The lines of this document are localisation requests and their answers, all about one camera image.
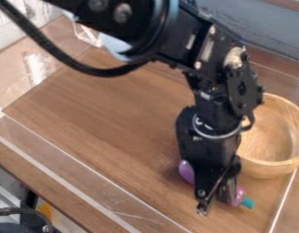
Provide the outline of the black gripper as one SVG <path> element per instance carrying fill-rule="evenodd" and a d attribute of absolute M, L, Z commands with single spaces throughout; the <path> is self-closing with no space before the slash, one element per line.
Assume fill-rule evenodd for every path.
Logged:
<path fill-rule="evenodd" d="M 235 131 L 224 137 L 216 136 L 215 131 L 197 125 L 192 106 L 177 116 L 175 129 L 180 160 L 187 160 L 195 171 L 197 214 L 205 217 L 215 200 L 233 208 L 237 206 L 240 134 Z"/>

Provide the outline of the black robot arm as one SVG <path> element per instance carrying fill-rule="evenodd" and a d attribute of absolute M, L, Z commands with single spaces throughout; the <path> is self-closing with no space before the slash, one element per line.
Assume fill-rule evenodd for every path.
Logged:
<path fill-rule="evenodd" d="M 93 75 L 118 76 L 149 61 L 183 72 L 195 103 L 175 122 L 179 172 L 195 187 L 197 212 L 211 204 L 248 206 L 237 187 L 237 149 L 255 123 L 264 88 L 251 70 L 239 35 L 197 10 L 195 0 L 46 0 L 74 21 L 101 34 L 109 53 L 124 65 L 109 70 L 72 62 Z"/>

